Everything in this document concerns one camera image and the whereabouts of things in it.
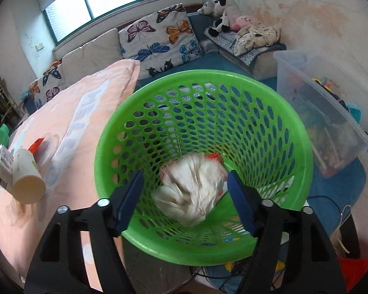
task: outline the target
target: pink blanket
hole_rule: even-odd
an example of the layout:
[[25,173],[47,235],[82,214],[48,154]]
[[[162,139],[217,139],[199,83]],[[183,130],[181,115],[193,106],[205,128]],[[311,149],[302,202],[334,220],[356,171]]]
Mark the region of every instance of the pink blanket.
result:
[[[98,140],[112,113],[133,93],[138,76],[138,61],[118,61],[60,92],[18,129],[10,151],[29,148],[46,133],[60,138],[44,177],[47,193],[40,202],[22,206],[22,213],[11,212],[13,198],[0,188],[0,248],[21,276],[26,277],[42,233],[60,205],[77,209],[98,200],[94,183]],[[95,267],[87,237],[88,233],[82,241],[90,276]],[[121,251],[121,241],[116,241]],[[99,287],[95,276],[90,281]]]

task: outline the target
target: butterfly pillow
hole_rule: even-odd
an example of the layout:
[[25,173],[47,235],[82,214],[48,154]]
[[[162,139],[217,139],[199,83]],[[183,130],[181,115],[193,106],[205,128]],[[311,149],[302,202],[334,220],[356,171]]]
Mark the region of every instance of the butterfly pillow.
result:
[[46,71],[41,78],[29,86],[30,96],[34,99],[37,109],[52,100],[60,91],[67,88],[63,74],[63,64]]
[[202,49],[182,4],[143,17],[119,32],[126,59],[139,60],[139,79],[196,60]]

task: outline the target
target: blue gripper pad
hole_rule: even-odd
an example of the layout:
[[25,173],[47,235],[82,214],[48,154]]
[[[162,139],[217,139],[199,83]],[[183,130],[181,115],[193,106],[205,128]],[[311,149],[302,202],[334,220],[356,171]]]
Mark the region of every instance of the blue gripper pad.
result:
[[256,212],[262,202],[259,193],[255,188],[245,186],[236,171],[228,173],[228,191],[244,229],[251,235],[255,235],[259,229],[255,221]]
[[110,200],[116,205],[113,209],[114,217],[117,221],[115,230],[117,233],[128,229],[136,204],[144,186],[143,172],[138,171],[133,179],[123,187],[118,187],[112,193]]

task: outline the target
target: screw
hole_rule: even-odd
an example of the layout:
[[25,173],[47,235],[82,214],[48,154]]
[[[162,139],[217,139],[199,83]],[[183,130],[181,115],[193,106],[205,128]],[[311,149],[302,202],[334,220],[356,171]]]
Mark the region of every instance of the screw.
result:
[[274,205],[274,202],[270,199],[264,199],[262,200],[262,205],[265,207],[272,207]]
[[106,207],[108,204],[110,204],[110,200],[106,199],[106,198],[99,199],[98,202],[97,202],[97,205],[99,207]]
[[311,207],[304,207],[302,208],[302,211],[306,214],[312,214],[314,210]]
[[66,205],[62,205],[60,208],[57,209],[57,213],[66,213],[68,211],[68,207]]

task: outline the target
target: butterfly print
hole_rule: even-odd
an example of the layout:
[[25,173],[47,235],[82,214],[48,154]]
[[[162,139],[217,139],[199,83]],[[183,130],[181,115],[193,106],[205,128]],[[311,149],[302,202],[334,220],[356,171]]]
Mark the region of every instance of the butterfly print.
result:
[[42,101],[41,101],[41,98],[38,98],[38,102],[36,103],[36,108],[37,109],[40,109],[42,107]]
[[163,9],[158,11],[158,16],[157,16],[157,23],[161,23],[163,20],[165,20],[169,14],[171,14],[173,11],[177,11],[177,12],[185,12],[185,8],[183,7],[182,4],[176,4],[173,6],[170,6],[169,8]]
[[45,86],[48,82],[49,75],[52,75],[54,78],[61,79],[61,75],[57,70],[57,66],[52,68],[51,70],[44,72],[43,79],[42,79],[42,86]]
[[190,44],[189,47],[182,45],[180,48],[180,53],[184,54],[181,57],[184,63],[190,62],[193,54],[196,56],[202,56],[203,54],[202,49],[200,48],[200,46],[198,45],[196,41],[191,40],[189,44]]
[[60,89],[58,87],[53,87],[52,90],[48,89],[46,92],[47,101],[50,101],[53,99],[54,96],[56,96],[60,92]]
[[149,74],[151,77],[154,77],[156,76],[157,74],[160,74],[162,72],[166,72],[168,70],[171,70],[173,68],[173,64],[172,64],[172,59],[168,60],[165,62],[165,65],[164,65],[164,68],[162,69],[162,67],[160,67],[160,71],[159,70],[156,70],[155,68],[153,67],[150,67],[148,68],[147,70],[149,71]]
[[40,90],[39,90],[39,87],[38,87],[38,81],[32,82],[28,89],[30,91],[31,97],[34,98],[35,93],[40,93]]
[[147,45],[147,49],[141,49],[138,52],[138,56],[135,58],[137,61],[143,62],[149,56],[157,53],[166,53],[170,50],[169,46],[161,45],[160,43],[153,43],[151,46]]
[[155,32],[155,28],[152,28],[149,23],[147,21],[140,21],[138,24],[134,24],[131,25],[127,32],[128,32],[128,43],[132,42],[134,40],[134,38],[136,37],[136,35],[138,35],[139,33],[139,40],[140,40],[140,35],[142,34],[142,32]]
[[169,42],[170,44],[175,44],[179,39],[181,33],[193,33],[192,29],[189,27],[189,23],[187,20],[182,20],[181,24],[178,27],[168,26],[166,29],[166,33],[169,34]]

